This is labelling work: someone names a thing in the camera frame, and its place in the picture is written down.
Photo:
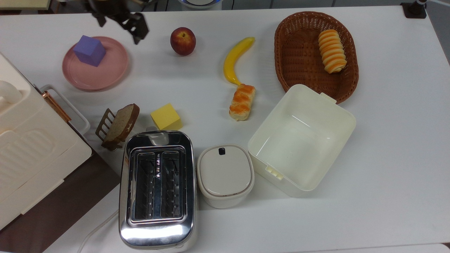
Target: white container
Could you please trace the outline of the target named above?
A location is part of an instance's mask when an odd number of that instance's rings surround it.
[[[248,152],[226,144],[210,147],[197,162],[198,185],[205,201],[214,208],[241,202],[253,188],[255,172]]]
[[[326,94],[292,86],[248,143],[255,171],[291,197],[320,183],[356,126]]]
[[[89,145],[0,53],[0,230],[91,154]]]

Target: purple cube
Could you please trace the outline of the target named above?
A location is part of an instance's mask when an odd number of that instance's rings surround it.
[[[97,67],[105,56],[105,48],[102,42],[95,38],[82,36],[73,48],[73,52],[82,63]]]

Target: stainless steel toaster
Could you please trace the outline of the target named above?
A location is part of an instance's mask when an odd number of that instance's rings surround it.
[[[190,139],[180,131],[131,137],[124,151],[119,233],[137,249],[182,252],[197,239],[196,176]]]

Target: striped pastry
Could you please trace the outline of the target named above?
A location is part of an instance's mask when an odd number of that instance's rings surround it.
[[[229,115],[238,120],[246,120],[250,114],[253,98],[255,97],[256,89],[251,85],[241,84],[236,89],[233,96],[233,101],[229,106]]]
[[[319,34],[319,50],[325,71],[329,74],[341,71],[347,64],[341,39],[336,30],[325,30]]]

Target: red apple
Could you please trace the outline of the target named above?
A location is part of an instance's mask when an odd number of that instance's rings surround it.
[[[170,35],[170,45],[177,54],[182,56],[191,54],[196,43],[194,33],[185,27],[175,29]]]

